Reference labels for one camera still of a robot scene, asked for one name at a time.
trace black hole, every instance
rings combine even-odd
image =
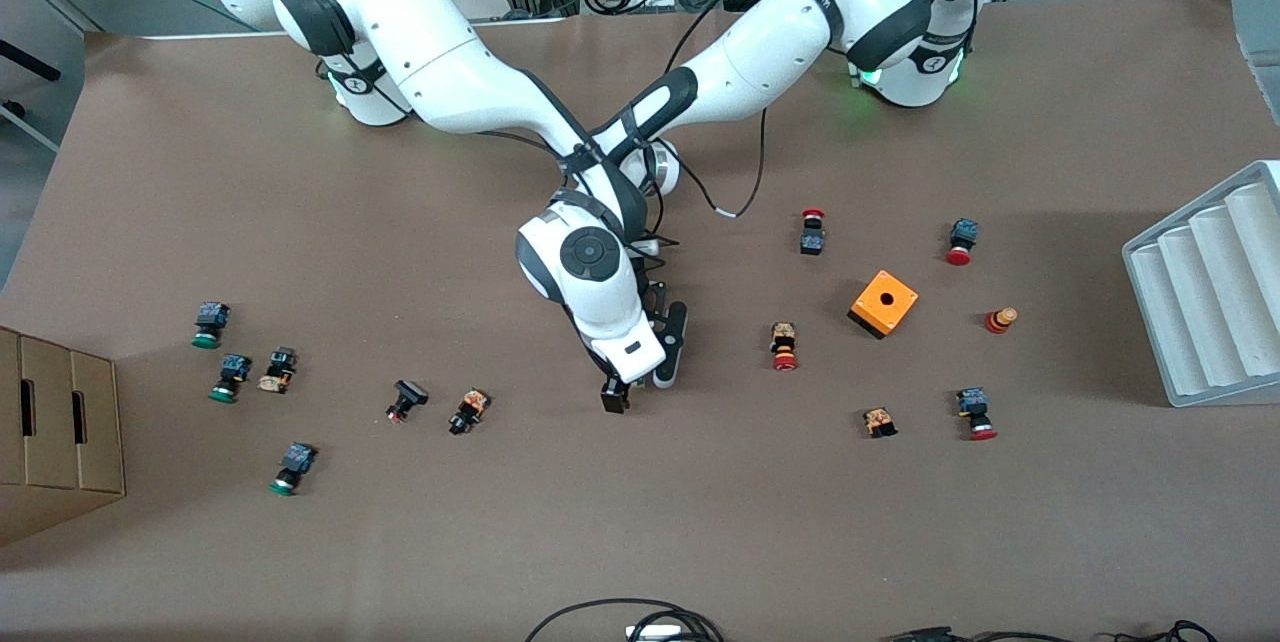
[[[84,393],[72,393],[72,419],[76,423],[76,442],[84,442]]]
[[[36,408],[32,399],[36,396],[36,382],[31,379],[22,381],[22,436],[33,437],[36,435]]]

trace cardboard box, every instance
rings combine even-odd
[[[0,327],[0,546],[123,496],[111,361]]]

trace orange button enclosure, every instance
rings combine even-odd
[[[902,322],[906,309],[915,304],[915,299],[919,295],[910,286],[882,269],[850,306],[849,318],[860,324],[877,340],[883,340]]]

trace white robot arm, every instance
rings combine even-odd
[[[256,24],[278,20],[324,59],[340,104],[358,121],[383,127],[412,113],[438,130],[536,132],[575,188],[557,191],[545,212],[520,229],[521,269],[541,295],[563,306],[608,373],[614,390],[607,408],[625,409],[626,384],[650,370],[666,364],[667,376],[655,373],[655,381],[673,381],[680,331],[659,341],[653,312],[641,303],[649,281],[636,271],[644,254],[657,253],[657,242],[644,238],[648,205],[637,183],[600,164],[603,153],[573,115],[536,77],[485,49],[452,0],[223,1]]]
[[[884,98],[928,104],[946,90],[980,6],[980,0],[760,0],[708,50],[589,133],[536,77],[494,58],[451,0],[223,1],[246,22],[278,20],[320,55],[340,104],[358,121],[379,127],[416,113],[439,130],[522,127],[547,141],[575,188],[562,187],[547,212],[520,229],[516,256],[535,290],[563,306],[608,373],[602,395],[612,411],[626,408],[627,384],[650,370],[659,386],[671,382],[682,343],[684,306],[663,315],[659,283],[654,309],[644,303],[654,285],[643,262],[657,254],[658,242],[645,233],[641,188],[668,192],[678,175],[678,159],[652,142],[682,124],[759,113],[828,46],[876,77],[864,81]],[[900,64],[906,59],[916,64]],[[657,174],[662,169],[667,174]]]
[[[713,45],[672,69],[595,132],[635,178],[635,150],[673,127],[736,121],[780,98],[831,46],[892,104],[940,98],[980,0],[760,0]],[[914,64],[900,64],[906,60]]]

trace black cable bundle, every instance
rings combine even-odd
[[[1198,638],[1188,639],[1183,637],[1184,632],[1194,632],[1199,634]],[[1217,642],[1217,638],[1210,633],[1210,630],[1196,624],[1194,622],[1180,619],[1174,623],[1174,625],[1165,632],[1157,632],[1155,634],[1148,634],[1144,637],[1134,637],[1133,634],[1125,634],[1123,632],[1115,633],[1108,632],[1101,634],[1101,637],[1110,637],[1111,642]],[[973,638],[960,637],[957,634],[951,634],[950,627],[934,627],[931,629],[918,629],[915,632],[909,632],[905,636],[893,638],[893,642],[1000,642],[1002,639],[1034,639],[1038,642],[1074,642],[1071,639],[1065,639],[1062,637],[1052,637],[1052,634],[1041,634],[1039,632],[987,632],[978,634]]]
[[[672,605],[671,602],[664,602],[662,600],[645,600],[640,597],[608,597],[604,600],[591,600],[590,602],[579,602],[577,605],[570,605],[564,609],[557,610],[547,616],[543,622],[538,623],[538,627],[525,637],[525,642],[532,642],[538,633],[541,632],[547,625],[562,618],[563,615],[576,613],[577,610],[585,610],[588,607],[602,607],[607,605],[643,605],[649,607],[662,607],[659,611],[645,615],[635,624],[635,629],[631,629],[631,634],[627,637],[627,642],[637,642],[640,639],[640,633],[644,628],[664,619],[675,620],[689,629],[672,637],[667,637],[666,641],[689,641],[689,642],[724,642],[724,634],[716,627],[716,623],[707,619],[705,616],[686,610],[678,605]]]

